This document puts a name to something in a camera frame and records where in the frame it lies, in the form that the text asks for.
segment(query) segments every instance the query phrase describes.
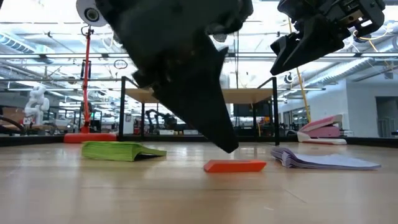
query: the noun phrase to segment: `red pole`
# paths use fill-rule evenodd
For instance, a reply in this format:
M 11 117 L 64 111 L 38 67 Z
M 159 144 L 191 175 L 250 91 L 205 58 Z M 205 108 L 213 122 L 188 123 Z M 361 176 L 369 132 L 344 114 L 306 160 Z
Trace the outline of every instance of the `red pole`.
M 84 103 L 84 116 L 85 116 L 85 124 L 81 128 L 82 133 L 89 133 L 90 132 L 90 111 L 88 107 L 88 96 L 87 96 L 87 86 L 88 86 L 88 63 L 89 63 L 89 56 L 90 56 L 90 40 L 91 40 L 91 26 L 88 27 L 87 32 L 87 46 L 86 46 L 86 63 L 85 63 L 85 76 L 83 80 L 83 103 Z

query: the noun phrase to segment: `black frame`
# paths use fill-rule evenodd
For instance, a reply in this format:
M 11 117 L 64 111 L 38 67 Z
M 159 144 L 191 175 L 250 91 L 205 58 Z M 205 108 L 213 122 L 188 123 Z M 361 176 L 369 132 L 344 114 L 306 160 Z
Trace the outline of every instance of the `black frame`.
M 120 96 L 120 112 L 119 112 L 119 136 L 118 141 L 207 141 L 203 136 L 145 136 L 144 134 L 144 124 L 145 124 L 145 103 L 141 104 L 141 126 L 140 126 L 140 136 L 125 135 L 123 133 L 124 128 L 124 104 L 126 101 L 126 82 L 132 83 L 135 87 L 139 88 L 134 81 L 128 77 L 122 77 L 121 82 L 121 96 Z M 256 104 L 253 104 L 253 136 L 238 136 L 239 141 L 246 142 L 275 142 L 275 146 L 280 145 L 280 135 L 279 135 L 279 112 L 278 112 L 278 90 L 277 90 L 277 78 L 271 77 L 261 85 L 257 87 L 260 89 L 267 83 L 272 82 L 272 104 L 273 113 L 271 113 L 270 122 L 271 126 L 274 127 L 273 137 L 259 137 L 257 135 L 257 116 L 256 116 Z

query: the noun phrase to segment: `wooden table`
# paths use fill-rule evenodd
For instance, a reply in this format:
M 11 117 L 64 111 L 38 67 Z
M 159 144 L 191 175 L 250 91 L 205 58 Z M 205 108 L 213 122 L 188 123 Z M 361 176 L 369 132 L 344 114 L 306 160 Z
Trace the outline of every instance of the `wooden table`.
M 0 147 L 2 224 L 395 224 L 398 151 L 284 144 L 299 153 L 341 153 L 377 171 L 286 169 L 272 146 L 146 142 L 167 157 L 139 162 L 82 159 L 79 144 Z M 207 174 L 209 159 L 268 162 L 263 172 Z
M 142 89 L 126 89 L 126 94 L 141 103 L 158 103 L 152 92 Z M 250 104 L 268 99 L 272 96 L 272 89 L 224 89 L 225 103 Z

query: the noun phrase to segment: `ceiling light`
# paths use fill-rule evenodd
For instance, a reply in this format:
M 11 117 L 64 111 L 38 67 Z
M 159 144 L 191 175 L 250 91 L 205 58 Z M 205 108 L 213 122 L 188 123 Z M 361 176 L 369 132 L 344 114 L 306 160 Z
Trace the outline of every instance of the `ceiling light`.
M 65 88 L 65 89 L 47 89 L 47 91 L 73 91 L 73 90 L 75 90 L 75 89 L 68 89 L 68 88 Z
M 398 53 L 363 53 L 363 57 L 398 57 Z
M 86 54 L 46 54 L 47 58 L 86 58 Z M 101 54 L 90 54 L 90 58 L 101 58 Z
M 355 53 L 331 53 L 327 54 L 324 57 L 354 57 Z
M 27 85 L 27 86 L 41 86 L 42 84 L 38 83 L 38 82 L 32 82 L 32 81 L 18 81 L 16 83 L 22 84 L 22 85 Z
M 18 59 L 25 59 L 25 58 L 40 58 L 40 55 L 37 54 L 2 54 L 0 58 L 18 58 Z
M 129 54 L 109 54 L 111 58 L 128 58 L 130 57 Z
M 44 37 L 48 37 L 45 34 L 33 34 L 33 35 L 25 35 L 24 39 L 40 39 L 40 38 L 44 38 Z
M 274 53 L 238 53 L 235 54 L 236 57 L 270 57 L 276 58 L 276 54 Z
M 55 96 L 61 96 L 61 97 L 65 96 L 65 95 L 62 95 L 61 93 L 57 93 L 57 92 L 54 92 L 54 91 L 50 91 L 50 93 L 55 95 Z
M 100 104 L 110 104 L 110 102 L 91 102 L 91 104 L 97 104 L 97 105 L 100 105 Z
M 111 109 L 112 108 L 111 105 L 99 105 L 99 106 L 102 107 L 102 108 L 107 108 L 107 109 Z
M 68 96 L 68 97 L 73 99 L 73 100 L 83 101 L 83 97 L 82 96 Z
M 291 90 L 301 90 L 301 88 L 293 88 Z M 304 88 L 304 91 L 320 91 L 320 90 L 326 90 L 325 88 Z
M 80 107 L 66 107 L 66 109 L 67 110 L 80 110 Z
M 9 89 L 4 89 L 4 90 L 8 90 L 8 91 L 32 91 L 32 89 L 31 88 L 15 88 L 15 89 L 13 89 L 13 88 L 9 88 Z

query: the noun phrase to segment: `robotic arm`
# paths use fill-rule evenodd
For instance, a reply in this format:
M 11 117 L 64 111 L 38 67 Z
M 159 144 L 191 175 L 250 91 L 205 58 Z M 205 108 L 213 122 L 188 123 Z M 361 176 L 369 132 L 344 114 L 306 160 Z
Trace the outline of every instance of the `robotic arm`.
M 159 129 L 159 120 L 158 120 L 159 116 L 162 117 L 162 119 L 164 120 L 164 126 L 166 129 L 171 129 L 171 130 L 175 129 L 175 127 L 177 125 L 177 119 L 175 119 L 174 116 L 172 116 L 171 114 L 168 114 L 168 113 L 163 114 L 156 110 L 151 109 L 151 110 L 147 110 L 145 112 L 145 114 L 147 115 L 147 118 L 149 120 L 149 132 L 150 133 L 153 133 L 153 131 L 155 129 L 154 125 L 152 124 L 152 119 L 150 118 L 151 113 L 155 114 L 154 117 L 156 120 L 156 129 Z
M 44 86 L 34 87 L 29 93 L 30 98 L 25 105 L 25 116 L 35 116 L 35 124 L 43 124 L 43 111 L 50 108 L 50 102 L 47 97 L 44 97 L 46 88 Z
M 89 25 L 112 27 L 138 68 L 133 77 L 140 88 L 152 88 L 165 107 L 222 150 L 238 147 L 220 87 L 228 48 L 216 49 L 209 35 L 240 30 L 253 13 L 251 0 L 78 0 L 77 8 Z M 376 31 L 384 8 L 382 0 L 281 0 L 278 10 L 298 32 L 271 45 L 277 54 L 271 73 L 343 48 L 351 27 L 358 37 Z

